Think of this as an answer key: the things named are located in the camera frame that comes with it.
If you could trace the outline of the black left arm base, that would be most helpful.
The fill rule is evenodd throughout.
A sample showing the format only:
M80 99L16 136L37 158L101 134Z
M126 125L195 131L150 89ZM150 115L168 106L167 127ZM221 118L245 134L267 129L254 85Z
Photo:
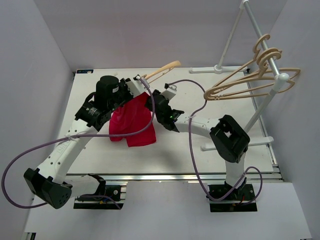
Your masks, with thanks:
M121 210L126 198L126 186L119 183L108 183L101 176L93 175L99 186L95 193L76 196L75 210Z

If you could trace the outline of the aluminium table rail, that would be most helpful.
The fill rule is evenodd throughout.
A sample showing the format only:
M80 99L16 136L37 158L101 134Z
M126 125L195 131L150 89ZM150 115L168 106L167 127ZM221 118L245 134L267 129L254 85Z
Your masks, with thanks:
M196 181L198 178L195 174L127 174L127 175L111 175L100 174L107 181ZM200 174L202 181L224 181L226 174ZM279 172L262 173L263 180L267 181L283 181Z

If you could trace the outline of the blue label sticker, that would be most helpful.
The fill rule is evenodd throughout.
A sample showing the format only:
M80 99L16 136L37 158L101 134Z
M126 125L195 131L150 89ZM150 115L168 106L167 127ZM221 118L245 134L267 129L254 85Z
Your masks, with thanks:
M76 74L92 74L93 72L93 69L78 69Z

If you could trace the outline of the white clothes rack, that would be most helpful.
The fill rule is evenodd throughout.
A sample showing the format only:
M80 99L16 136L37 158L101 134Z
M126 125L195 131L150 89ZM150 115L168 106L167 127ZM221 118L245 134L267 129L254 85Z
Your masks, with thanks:
M242 66L222 66L224 57L227 53L227 50L229 49L229 45L243 11L247 12L254 31L258 37L258 40L254 44L252 49L253 57ZM189 73L191 74L229 73L227 77L215 83L211 88L205 91L204 99L207 101L237 100L245 98L264 97L262 104L257 108L249 122L244 127L244 131L246 133L248 133L257 122L257 120L259 120L262 112L269 105L276 94L284 93L295 85L293 78L295 78L301 72L299 68L279 68L277 66L276 60L279 60L282 57L282 51L275 47L268 47L267 40L269 39L270 35L268 33L261 33L260 27L252 12L249 1L243 0L239 5L238 15L227 39L219 63L213 67L192 67L189 70ZM227 81L235 74L245 71L251 64L256 64L258 69L236 80ZM233 86L248 84L256 81L270 81L270 83L253 88L247 88L245 90L223 94L223 91L226 91Z

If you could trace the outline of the red t shirt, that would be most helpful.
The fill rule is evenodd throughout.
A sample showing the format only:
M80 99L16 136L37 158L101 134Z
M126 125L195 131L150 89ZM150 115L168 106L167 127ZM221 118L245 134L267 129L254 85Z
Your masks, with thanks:
M127 102L124 106L118 107L112 114L109 121L108 133L110 135L122 135L134 133L143 129L152 119L152 113L145 107L149 97L146 92ZM128 147L143 147L154 144L157 141L153 125L145 131L131 136L110 137L110 141L119 142L126 140Z

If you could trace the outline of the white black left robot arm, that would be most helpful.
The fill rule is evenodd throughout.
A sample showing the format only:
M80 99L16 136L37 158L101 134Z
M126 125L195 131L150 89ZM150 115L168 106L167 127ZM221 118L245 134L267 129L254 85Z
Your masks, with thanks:
M57 142L51 154L36 168L28 168L23 177L30 190L55 209L70 198L84 196L99 200L106 193L106 181L88 173L68 176L67 173L93 137L111 119L112 113L149 89L148 82L137 75L133 79L118 79L105 75L96 83L75 114L65 138Z

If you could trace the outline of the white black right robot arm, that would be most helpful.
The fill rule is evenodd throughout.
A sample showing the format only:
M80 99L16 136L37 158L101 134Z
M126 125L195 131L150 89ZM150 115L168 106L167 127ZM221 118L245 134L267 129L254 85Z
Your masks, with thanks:
M176 89L167 87L165 91L154 90L155 116L168 131L190 132L212 140L215 149L225 161L226 195L236 200L244 193L244 158L250 137L230 115L222 118L204 118L171 108L169 101L176 95Z

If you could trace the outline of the beige hanger front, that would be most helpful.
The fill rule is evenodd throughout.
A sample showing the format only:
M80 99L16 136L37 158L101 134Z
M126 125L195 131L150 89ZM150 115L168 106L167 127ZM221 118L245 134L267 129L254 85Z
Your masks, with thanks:
M141 77L144 78L148 83L152 83L172 71L174 68L180 67L181 65L181 62L179 60L176 60L160 67L150 74L142 75Z

